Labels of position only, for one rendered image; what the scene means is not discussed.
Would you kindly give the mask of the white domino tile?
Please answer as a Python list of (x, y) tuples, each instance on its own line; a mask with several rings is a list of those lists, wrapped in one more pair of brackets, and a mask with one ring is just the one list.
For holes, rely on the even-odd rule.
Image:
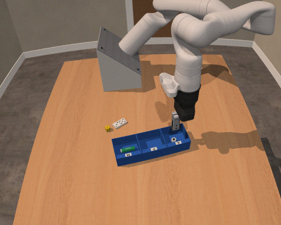
[(122, 119), (118, 120), (117, 122), (113, 123), (112, 125), (117, 129), (126, 123), (127, 123), (127, 121), (124, 118), (122, 118)]

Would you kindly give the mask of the yellow die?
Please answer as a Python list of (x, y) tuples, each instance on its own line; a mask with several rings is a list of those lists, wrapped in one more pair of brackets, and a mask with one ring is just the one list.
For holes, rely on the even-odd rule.
[(105, 126), (105, 129), (106, 129), (107, 132), (111, 130), (109, 125)]

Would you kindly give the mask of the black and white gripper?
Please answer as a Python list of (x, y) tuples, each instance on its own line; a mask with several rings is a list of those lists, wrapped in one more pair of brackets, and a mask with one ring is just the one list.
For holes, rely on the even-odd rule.
[(174, 108), (172, 112), (172, 130), (178, 130), (180, 121), (185, 122), (194, 119), (195, 104), (198, 101), (201, 88), (201, 73), (198, 76), (188, 77), (179, 74), (176, 69), (174, 76), (161, 73), (159, 81), (170, 98), (174, 98)]

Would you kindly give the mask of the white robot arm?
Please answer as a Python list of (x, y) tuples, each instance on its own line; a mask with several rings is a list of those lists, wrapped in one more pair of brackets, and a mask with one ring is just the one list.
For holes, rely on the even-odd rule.
[(261, 35), (274, 33), (276, 9), (265, 1), (230, 9), (219, 0), (153, 0), (153, 7), (157, 12), (146, 13), (119, 42), (119, 47), (134, 56), (160, 28), (174, 19), (171, 36), (176, 71), (183, 76), (201, 73), (202, 54), (198, 48), (205, 48), (220, 37), (240, 29)]

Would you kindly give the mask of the blue three-compartment bin rack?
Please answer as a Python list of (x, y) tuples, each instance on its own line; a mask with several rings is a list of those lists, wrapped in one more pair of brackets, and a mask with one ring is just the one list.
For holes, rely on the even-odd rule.
[[(150, 160), (190, 149), (191, 140), (183, 125), (178, 130), (171, 126), (112, 139), (118, 166)], [(171, 139), (175, 137), (176, 142)], [(135, 150), (121, 153), (120, 149), (135, 146)]]

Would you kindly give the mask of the green battery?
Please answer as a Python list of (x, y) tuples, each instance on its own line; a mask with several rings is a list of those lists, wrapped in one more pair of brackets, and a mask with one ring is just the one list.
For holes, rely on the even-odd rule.
[(135, 146), (123, 148), (123, 149), (120, 149), (120, 150), (121, 150), (120, 151), (121, 153), (133, 151), (133, 150), (135, 150)]

